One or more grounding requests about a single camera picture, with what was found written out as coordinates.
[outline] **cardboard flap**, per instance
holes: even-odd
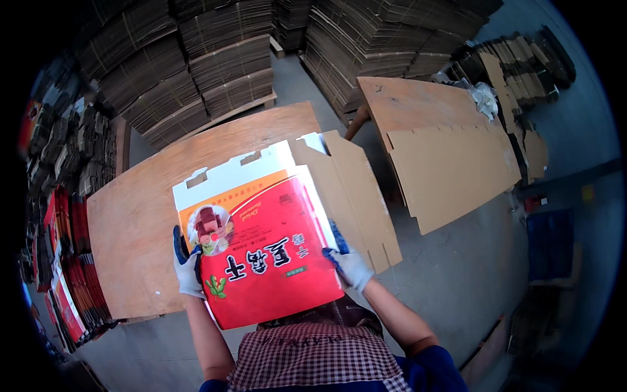
[[[456,125],[388,132],[409,214],[427,234],[508,190],[520,170],[500,126]]]
[[[525,151],[529,161],[529,178],[543,178],[549,165],[547,146],[537,132],[527,130],[525,134]]]
[[[290,141],[296,164],[309,167],[327,216],[380,273],[403,257],[381,190],[361,147],[336,130],[324,133],[330,156]]]

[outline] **checkered shirt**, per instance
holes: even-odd
[[[411,391],[387,344],[368,328],[302,323],[244,335],[229,390],[375,380]]]

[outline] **plywood tabletop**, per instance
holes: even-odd
[[[184,308],[172,266],[174,185],[194,170],[310,132],[320,127],[309,102],[266,110],[173,143],[89,197],[93,258],[113,318]]]
[[[402,78],[358,77],[357,83],[388,152],[393,130],[490,123],[462,88]]]

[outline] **blue rubber-coated glove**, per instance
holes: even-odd
[[[174,271],[179,279],[179,292],[206,300],[198,270],[202,253],[200,245],[196,245],[190,255],[179,225],[174,227],[172,236],[174,237]]]
[[[344,237],[337,229],[335,222],[329,220],[331,224],[331,230],[337,242],[339,252],[331,248],[323,248],[322,253],[328,258],[334,265],[337,271],[342,275],[346,282],[355,287],[355,289],[361,294],[364,291],[364,287],[374,275],[359,252],[355,250],[350,244],[348,244]]]

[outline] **person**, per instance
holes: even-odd
[[[174,270],[205,379],[200,391],[467,391],[427,323],[373,278],[358,252],[350,246],[348,250],[323,253],[379,318],[345,295],[258,324],[242,338],[236,362],[204,303],[197,275],[201,250],[196,247],[188,254],[176,226]],[[381,322],[405,358],[392,355]]]

